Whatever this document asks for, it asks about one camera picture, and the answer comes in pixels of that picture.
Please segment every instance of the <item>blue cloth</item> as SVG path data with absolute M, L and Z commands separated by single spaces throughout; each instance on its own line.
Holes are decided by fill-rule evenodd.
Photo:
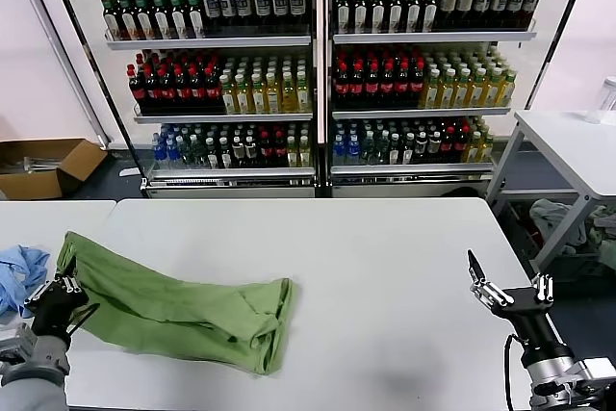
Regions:
M 23 303 L 45 282 L 48 258 L 47 252 L 21 245 L 0 251 L 0 315 L 12 308 L 22 318 L 32 316 Z

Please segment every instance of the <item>clear container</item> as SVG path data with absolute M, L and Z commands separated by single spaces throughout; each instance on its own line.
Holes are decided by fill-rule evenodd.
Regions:
M 586 120 L 593 124 L 609 123 L 616 125 L 616 76 L 608 76 L 603 82 L 596 100 L 601 106 L 589 111 Z

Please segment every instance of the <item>display shelf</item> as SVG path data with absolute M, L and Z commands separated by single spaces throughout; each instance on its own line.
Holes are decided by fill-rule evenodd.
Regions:
M 243 48 L 303 47 L 310 45 L 310 36 L 263 36 L 171 40 L 108 40 L 112 50 L 178 49 L 178 48 Z
M 472 31 L 446 33 L 335 34 L 336 45 L 352 43 L 524 42 L 534 31 Z
M 510 108 L 449 108 L 444 110 L 380 110 L 380 111 L 334 111 L 334 119 L 384 119 L 401 117 L 444 117 L 444 116 L 500 116 Z
M 334 166 L 332 175 L 346 177 L 392 177 L 397 175 L 427 175 L 427 174 L 476 174 L 492 172 L 492 163 L 458 163 L 458 164 L 408 164 L 385 166 Z

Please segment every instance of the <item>white table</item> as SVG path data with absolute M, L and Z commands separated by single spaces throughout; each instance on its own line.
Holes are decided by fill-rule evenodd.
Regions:
M 79 330 L 69 352 L 71 405 L 506 409 L 502 349 L 512 328 L 469 291 L 467 249 L 501 287 L 528 280 L 482 200 L 123 200 L 89 236 L 176 278 L 243 284 L 289 276 L 301 293 L 282 370 L 272 376 L 131 354 Z M 527 409 L 521 350 L 511 354 L 513 403 Z
M 571 230 L 600 202 L 616 200 L 616 127 L 592 124 L 583 112 L 519 111 L 518 124 L 488 186 L 486 200 L 498 213 L 506 198 L 521 197 L 501 190 L 510 161 L 526 137 L 569 182 L 577 200 L 534 259 L 544 270 L 567 242 Z M 542 192 L 534 192 L 537 198 Z

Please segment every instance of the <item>green cloth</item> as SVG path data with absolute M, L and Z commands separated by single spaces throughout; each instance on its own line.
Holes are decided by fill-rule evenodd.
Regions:
M 220 286 L 179 281 L 73 232 L 58 258 L 100 303 L 83 328 L 141 353 L 230 363 L 258 374 L 280 369 L 296 286 L 290 279 Z

